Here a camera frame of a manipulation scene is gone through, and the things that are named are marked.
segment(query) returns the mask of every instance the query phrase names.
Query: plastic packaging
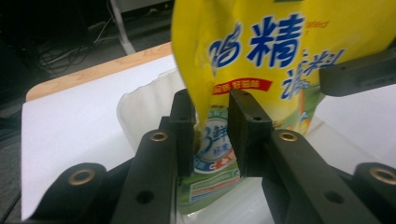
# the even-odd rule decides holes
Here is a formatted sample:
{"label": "plastic packaging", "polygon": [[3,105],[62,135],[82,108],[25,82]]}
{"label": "plastic packaging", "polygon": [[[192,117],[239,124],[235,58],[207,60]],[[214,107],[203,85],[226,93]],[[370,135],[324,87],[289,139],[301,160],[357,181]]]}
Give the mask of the plastic packaging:
{"label": "plastic packaging", "polygon": [[235,167],[224,132],[230,88],[249,91],[275,128],[306,133],[318,70],[385,49],[394,21],[395,1],[176,1],[173,50],[200,120],[196,176],[181,181],[181,210],[199,210],[236,183],[236,171],[220,178]]}

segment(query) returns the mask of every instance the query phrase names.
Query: wooden table edge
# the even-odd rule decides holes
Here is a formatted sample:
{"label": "wooden table edge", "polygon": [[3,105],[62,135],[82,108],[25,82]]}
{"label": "wooden table edge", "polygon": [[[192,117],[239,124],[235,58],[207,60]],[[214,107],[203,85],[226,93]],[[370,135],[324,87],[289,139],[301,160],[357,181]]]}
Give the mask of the wooden table edge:
{"label": "wooden table edge", "polygon": [[149,63],[153,60],[160,59],[170,54],[172,54],[171,43],[166,43],[107,63],[101,63],[99,65],[66,75],[64,77],[52,79],[37,84],[32,89],[30,89],[26,94],[26,102],[33,101],[58,91],[64,91],[77,85],[81,85],[101,77],[109,76],[143,63]]}

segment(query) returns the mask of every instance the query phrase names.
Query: red banner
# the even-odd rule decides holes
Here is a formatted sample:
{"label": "red banner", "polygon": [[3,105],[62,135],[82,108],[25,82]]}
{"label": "red banner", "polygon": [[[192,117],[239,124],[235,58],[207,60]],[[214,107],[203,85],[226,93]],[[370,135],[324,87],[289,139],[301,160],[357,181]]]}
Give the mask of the red banner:
{"label": "red banner", "polygon": [[231,80],[226,83],[221,83],[216,85],[213,88],[213,95],[225,94],[230,91],[231,88],[245,90],[252,89],[258,91],[268,91],[271,87],[272,81],[247,77],[247,78],[238,78]]}

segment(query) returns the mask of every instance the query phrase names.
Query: white paper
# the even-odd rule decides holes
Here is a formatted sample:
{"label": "white paper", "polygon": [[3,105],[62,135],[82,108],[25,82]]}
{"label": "white paper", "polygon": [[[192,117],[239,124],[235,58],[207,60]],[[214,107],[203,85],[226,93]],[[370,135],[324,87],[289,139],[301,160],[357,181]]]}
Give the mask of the white paper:
{"label": "white paper", "polygon": [[175,69],[172,55],[24,104],[21,145],[21,218],[33,214],[47,188],[83,162],[107,170],[134,155],[117,119],[124,93]]}
{"label": "white paper", "polygon": [[[315,138],[315,148],[339,160],[338,164],[350,166],[356,159],[396,167],[395,99],[396,85],[345,97],[326,96],[315,114],[324,126],[308,140]],[[359,153],[358,158],[351,158],[351,151]]]}

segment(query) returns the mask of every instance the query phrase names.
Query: screw hole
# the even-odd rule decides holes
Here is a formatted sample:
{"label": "screw hole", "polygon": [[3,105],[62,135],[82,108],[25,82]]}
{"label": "screw hole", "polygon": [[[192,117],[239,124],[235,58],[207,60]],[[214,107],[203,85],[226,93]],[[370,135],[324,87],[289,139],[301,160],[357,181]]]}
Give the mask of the screw hole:
{"label": "screw hole", "polygon": [[386,184],[396,185],[396,174],[392,171],[373,167],[370,169],[370,174],[377,180],[384,182]]}
{"label": "screw hole", "polygon": [[281,133],[279,137],[288,142],[294,142],[297,141],[298,139],[297,136],[294,135],[293,133]]}
{"label": "screw hole", "polygon": [[166,133],[154,133],[151,135],[150,139],[154,142],[161,142],[168,138]]}
{"label": "screw hole", "polygon": [[90,182],[95,177],[95,171],[93,169],[82,169],[75,171],[69,177],[69,184],[73,186],[79,186]]}
{"label": "screw hole", "polygon": [[154,194],[149,190],[143,190],[136,196],[136,201],[141,204],[150,203],[154,199]]}
{"label": "screw hole", "polygon": [[327,191],[326,193],[324,193],[324,196],[331,203],[341,204],[344,202],[344,198],[340,194],[338,194],[337,192],[334,192],[334,191]]}

